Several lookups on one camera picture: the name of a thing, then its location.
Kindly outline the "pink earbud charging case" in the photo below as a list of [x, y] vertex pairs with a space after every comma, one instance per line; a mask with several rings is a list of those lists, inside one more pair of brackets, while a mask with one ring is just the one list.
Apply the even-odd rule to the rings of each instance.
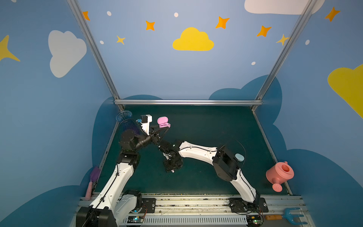
[[166, 127], [170, 128], [171, 125], [170, 125], [170, 123], [168, 121], [169, 121], [169, 119], [166, 116], [159, 117], [158, 120], [157, 120], [159, 128], [166, 128]]

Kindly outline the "light blue earbud case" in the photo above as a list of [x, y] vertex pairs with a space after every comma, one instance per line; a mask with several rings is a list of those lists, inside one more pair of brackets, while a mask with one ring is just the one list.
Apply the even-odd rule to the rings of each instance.
[[239, 161], [239, 162], [243, 162], [245, 160], [245, 157], [241, 154], [235, 154], [235, 158]]

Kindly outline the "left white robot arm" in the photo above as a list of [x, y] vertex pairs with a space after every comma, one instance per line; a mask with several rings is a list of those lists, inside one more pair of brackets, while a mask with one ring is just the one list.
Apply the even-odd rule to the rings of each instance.
[[152, 127], [149, 134], [142, 129], [139, 132], [128, 129], [122, 133], [122, 150], [110, 179], [100, 194], [87, 207], [81, 207], [76, 215], [76, 227], [118, 227], [126, 216], [142, 208], [141, 192], [128, 190], [122, 194], [128, 180], [132, 177], [140, 162], [139, 151], [162, 140], [161, 132], [168, 127]]

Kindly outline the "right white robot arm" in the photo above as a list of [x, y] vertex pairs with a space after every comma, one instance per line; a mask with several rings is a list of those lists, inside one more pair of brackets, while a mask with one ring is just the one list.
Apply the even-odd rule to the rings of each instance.
[[200, 160], [212, 165], [219, 178], [230, 182], [243, 201], [254, 204], [259, 202], [259, 194], [247, 181], [239, 167], [237, 158], [226, 146], [220, 148], [203, 147], [187, 141], [176, 141], [175, 143], [161, 141], [158, 149], [165, 157], [164, 167], [167, 172], [180, 169], [183, 166], [184, 158]]

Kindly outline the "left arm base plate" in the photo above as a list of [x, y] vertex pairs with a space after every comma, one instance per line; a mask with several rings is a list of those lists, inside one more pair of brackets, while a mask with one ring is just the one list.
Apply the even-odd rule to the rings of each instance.
[[131, 213], [155, 213], [156, 199], [155, 198], [143, 198], [142, 202], [138, 201], [134, 210]]

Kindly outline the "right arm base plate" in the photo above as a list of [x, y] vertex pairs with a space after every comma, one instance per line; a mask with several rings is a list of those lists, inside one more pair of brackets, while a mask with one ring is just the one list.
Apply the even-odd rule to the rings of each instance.
[[242, 198], [229, 198], [228, 200], [228, 206], [234, 213], [247, 214], [269, 212], [266, 200], [264, 198], [259, 197], [255, 202], [246, 202]]

